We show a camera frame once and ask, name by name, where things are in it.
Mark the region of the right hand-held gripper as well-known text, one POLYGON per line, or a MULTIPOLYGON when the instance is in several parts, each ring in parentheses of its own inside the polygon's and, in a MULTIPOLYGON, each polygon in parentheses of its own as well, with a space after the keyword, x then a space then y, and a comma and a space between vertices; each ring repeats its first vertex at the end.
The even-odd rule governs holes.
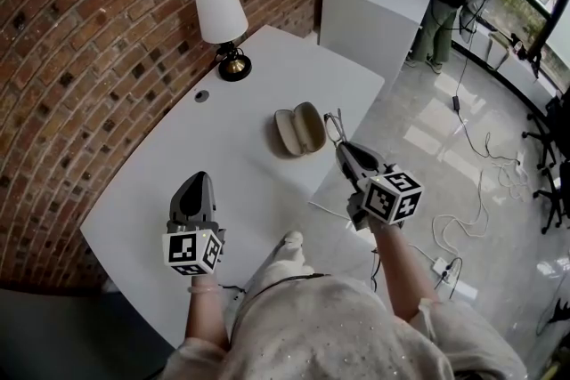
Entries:
POLYGON ((370 218, 400 225, 414 216, 424 187, 411 172, 351 141, 338 143, 336 157, 354 189, 346 210, 357 231, 369 228, 370 218))

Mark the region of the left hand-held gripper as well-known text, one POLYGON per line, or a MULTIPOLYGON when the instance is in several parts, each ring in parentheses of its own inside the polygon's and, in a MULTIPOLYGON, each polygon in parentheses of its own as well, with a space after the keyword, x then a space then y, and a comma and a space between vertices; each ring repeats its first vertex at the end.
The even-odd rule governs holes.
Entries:
POLYGON ((225 229, 215 221, 216 202, 209 175, 200 171, 172 197, 167 232, 162 235, 164 263, 183 276, 215 272, 224 252, 225 229))

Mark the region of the eyeglasses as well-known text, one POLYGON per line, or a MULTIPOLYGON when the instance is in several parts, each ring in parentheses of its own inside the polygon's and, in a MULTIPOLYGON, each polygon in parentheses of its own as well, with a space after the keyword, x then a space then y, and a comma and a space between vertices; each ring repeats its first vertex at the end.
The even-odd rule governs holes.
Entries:
POLYGON ((325 113, 323 116, 323 122, 326 134, 335 147, 337 147, 341 142, 348 141, 340 108, 337 108, 335 113, 325 113))

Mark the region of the beige glasses case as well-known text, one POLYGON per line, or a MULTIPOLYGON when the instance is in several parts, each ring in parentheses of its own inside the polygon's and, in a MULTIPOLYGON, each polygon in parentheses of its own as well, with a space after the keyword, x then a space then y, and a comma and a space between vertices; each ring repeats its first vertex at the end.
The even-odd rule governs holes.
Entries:
POLYGON ((273 122, 285 153, 291 157, 313 154, 325 145, 327 134, 322 116, 309 101, 294 109, 277 110, 273 122))

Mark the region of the person's right forearm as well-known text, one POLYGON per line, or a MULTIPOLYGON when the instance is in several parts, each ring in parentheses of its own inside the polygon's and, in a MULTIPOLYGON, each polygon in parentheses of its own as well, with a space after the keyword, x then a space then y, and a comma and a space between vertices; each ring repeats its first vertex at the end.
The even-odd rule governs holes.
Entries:
POLYGON ((439 301, 437 293, 401 229, 375 218, 371 218, 369 224, 383 265, 393 311, 398 318, 409 322, 419 313, 422 299, 439 301))

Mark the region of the person's left forearm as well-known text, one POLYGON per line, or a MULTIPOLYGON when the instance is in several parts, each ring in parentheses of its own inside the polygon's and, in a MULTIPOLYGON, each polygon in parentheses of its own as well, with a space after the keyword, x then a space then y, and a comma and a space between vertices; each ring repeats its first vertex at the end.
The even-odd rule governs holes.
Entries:
POLYGON ((186 338, 195 338, 228 351, 230 348, 224 323, 224 302, 215 275, 194 276, 189 288, 190 303, 186 338))

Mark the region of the white power strip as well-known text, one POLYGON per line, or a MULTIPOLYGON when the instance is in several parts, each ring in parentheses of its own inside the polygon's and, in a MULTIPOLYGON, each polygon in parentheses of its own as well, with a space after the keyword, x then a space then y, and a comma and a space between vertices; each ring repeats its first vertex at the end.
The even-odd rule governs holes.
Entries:
POLYGON ((432 271, 435 272, 439 278, 446 284, 452 285, 458 278, 461 266, 461 259, 454 258, 447 262, 442 257, 437 257, 432 265, 432 271))

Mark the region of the white desk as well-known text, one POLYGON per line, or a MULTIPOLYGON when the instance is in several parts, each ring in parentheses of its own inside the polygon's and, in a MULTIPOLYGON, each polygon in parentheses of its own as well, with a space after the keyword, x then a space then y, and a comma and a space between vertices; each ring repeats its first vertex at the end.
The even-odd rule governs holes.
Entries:
POLYGON ((354 133, 384 80, 332 51, 264 26, 243 43, 250 74, 226 82, 209 72, 168 111, 115 174, 81 231, 124 297, 170 344, 183 340, 190 281, 167 267, 162 235, 170 200, 193 174, 209 174, 216 220, 226 230, 216 273, 242 285, 300 216, 335 163, 331 144, 285 158, 273 116, 311 102, 341 109, 354 133), (207 90, 202 103, 196 92, 207 90))

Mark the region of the person's white clothing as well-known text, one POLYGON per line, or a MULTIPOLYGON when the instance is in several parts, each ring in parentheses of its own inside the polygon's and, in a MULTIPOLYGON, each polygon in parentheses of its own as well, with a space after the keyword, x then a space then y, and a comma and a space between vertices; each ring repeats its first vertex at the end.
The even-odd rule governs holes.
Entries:
POLYGON ((422 299, 409 322, 365 284, 316 273, 283 240, 228 330, 184 338, 160 380, 524 380, 524 363, 464 303, 422 299))

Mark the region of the white waste bin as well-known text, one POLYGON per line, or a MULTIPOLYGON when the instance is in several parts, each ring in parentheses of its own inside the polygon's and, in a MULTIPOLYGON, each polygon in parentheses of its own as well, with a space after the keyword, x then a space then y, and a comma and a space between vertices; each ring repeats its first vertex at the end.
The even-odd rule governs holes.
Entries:
POLYGON ((486 54, 487 66, 498 71, 500 66, 510 55, 510 41, 500 31, 492 31, 488 34, 488 46, 486 54))

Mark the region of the grey cabinet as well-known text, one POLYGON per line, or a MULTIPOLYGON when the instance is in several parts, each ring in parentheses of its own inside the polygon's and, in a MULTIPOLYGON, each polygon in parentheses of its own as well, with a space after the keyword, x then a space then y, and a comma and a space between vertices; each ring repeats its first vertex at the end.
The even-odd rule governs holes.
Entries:
POLYGON ((173 350, 120 293, 0 289, 0 380, 151 380, 173 350))

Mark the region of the white shade table lamp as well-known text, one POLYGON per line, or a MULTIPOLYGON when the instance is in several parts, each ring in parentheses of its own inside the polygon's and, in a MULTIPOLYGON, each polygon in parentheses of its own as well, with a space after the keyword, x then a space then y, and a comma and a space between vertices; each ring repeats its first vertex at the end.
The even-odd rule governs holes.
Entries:
POLYGON ((238 82, 249 75, 252 63, 236 45, 248 31, 248 19, 240 0, 195 0, 202 40, 217 47, 219 76, 238 82))

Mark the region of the black window frame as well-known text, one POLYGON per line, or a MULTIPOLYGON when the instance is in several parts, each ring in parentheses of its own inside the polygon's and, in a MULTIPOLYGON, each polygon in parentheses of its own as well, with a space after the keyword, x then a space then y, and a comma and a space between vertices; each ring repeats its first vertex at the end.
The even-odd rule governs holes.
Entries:
POLYGON ((487 0, 475 37, 454 47, 479 61, 494 77, 531 106, 543 111, 557 92, 570 85, 570 0, 487 0), (498 71, 486 64, 488 34, 500 31, 510 55, 498 71))

